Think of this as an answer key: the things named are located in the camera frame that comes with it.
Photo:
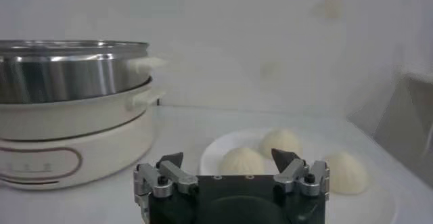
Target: steamed bun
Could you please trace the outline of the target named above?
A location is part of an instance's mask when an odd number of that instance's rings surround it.
[[[325,158],[329,167],[329,186],[333,192],[360,194],[369,184],[365,167],[347,152],[340,152]]]
[[[222,175],[260,175],[265,172],[262,156],[250,148],[236,148],[224,155]]]
[[[287,129],[273,130],[265,135],[260,144],[260,152],[263,156],[272,159],[272,149],[295,152],[298,156],[302,153],[298,138]]]

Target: white table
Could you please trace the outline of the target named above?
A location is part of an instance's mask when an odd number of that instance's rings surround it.
[[[164,154],[182,151],[183,168],[197,173],[204,148],[226,133],[254,127],[314,128],[349,143],[387,172],[380,183],[388,185],[387,190],[398,199],[395,223],[433,223],[433,190],[343,119],[168,106],[156,107],[154,114],[158,136],[140,162],[155,163]],[[139,207],[133,201],[132,170],[130,166],[99,181],[46,192],[0,186],[0,223],[141,223]]]

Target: white wall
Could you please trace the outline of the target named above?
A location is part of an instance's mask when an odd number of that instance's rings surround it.
[[[148,41],[171,61],[156,75],[164,104],[351,115],[374,129],[408,52],[404,0],[344,0],[333,21],[312,17],[319,1],[1,0],[12,10],[0,29],[14,28],[0,37]]]

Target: stainless steel steamer basket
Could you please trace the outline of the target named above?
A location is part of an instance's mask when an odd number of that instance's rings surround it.
[[[124,41],[0,41],[0,104],[87,99],[141,86],[135,69],[147,43]]]

